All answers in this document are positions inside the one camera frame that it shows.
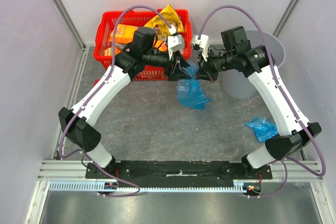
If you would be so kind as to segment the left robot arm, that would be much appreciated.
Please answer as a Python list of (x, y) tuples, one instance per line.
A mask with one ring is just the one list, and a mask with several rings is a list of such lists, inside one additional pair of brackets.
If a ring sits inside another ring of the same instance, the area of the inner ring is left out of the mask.
[(101, 143), (101, 134), (94, 129), (94, 125), (116, 94), (142, 72), (145, 66), (164, 68), (164, 74), (170, 81), (191, 77), (185, 71), (189, 64), (180, 52), (185, 46), (184, 39), (174, 27), (169, 31), (171, 35), (166, 39), (167, 50), (161, 52), (155, 48), (155, 31), (139, 27), (134, 32), (132, 41), (121, 47), (121, 51), (112, 58), (114, 65), (108, 67), (89, 93), (71, 109), (62, 108), (58, 113), (61, 139), (67, 138), (84, 151), (98, 165), (97, 172), (104, 178), (115, 174), (115, 159)]

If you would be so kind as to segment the blue trash bag roll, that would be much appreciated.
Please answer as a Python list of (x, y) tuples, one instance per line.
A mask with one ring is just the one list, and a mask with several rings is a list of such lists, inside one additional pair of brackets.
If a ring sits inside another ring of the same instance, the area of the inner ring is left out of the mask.
[(259, 143), (265, 142), (278, 134), (276, 125), (269, 122), (265, 117), (255, 116), (244, 125), (253, 130)]

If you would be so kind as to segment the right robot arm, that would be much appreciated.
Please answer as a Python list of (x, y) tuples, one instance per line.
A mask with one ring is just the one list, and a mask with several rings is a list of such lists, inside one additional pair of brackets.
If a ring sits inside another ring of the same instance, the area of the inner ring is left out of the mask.
[(219, 72), (237, 70), (256, 88), (269, 109), (277, 127), (277, 135), (266, 140), (255, 151), (241, 160), (241, 174), (248, 179), (259, 173), (259, 168), (280, 161), (305, 147), (322, 128), (302, 114), (285, 87), (278, 68), (263, 45), (252, 47), (244, 27), (237, 26), (221, 33), (224, 53), (215, 55), (209, 48), (207, 35), (195, 35), (192, 46), (199, 50), (199, 69), (196, 78), (215, 81)]

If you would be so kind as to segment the torn blue trash bag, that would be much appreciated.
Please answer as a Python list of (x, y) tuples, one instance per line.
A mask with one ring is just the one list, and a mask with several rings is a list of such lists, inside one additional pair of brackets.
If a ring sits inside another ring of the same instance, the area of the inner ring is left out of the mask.
[(182, 79), (177, 85), (177, 100), (183, 107), (195, 110), (204, 110), (206, 104), (211, 100), (208, 99), (201, 87), (199, 80), (195, 79), (195, 74), (198, 70), (198, 65), (189, 61), (189, 66), (183, 68), (191, 79)]

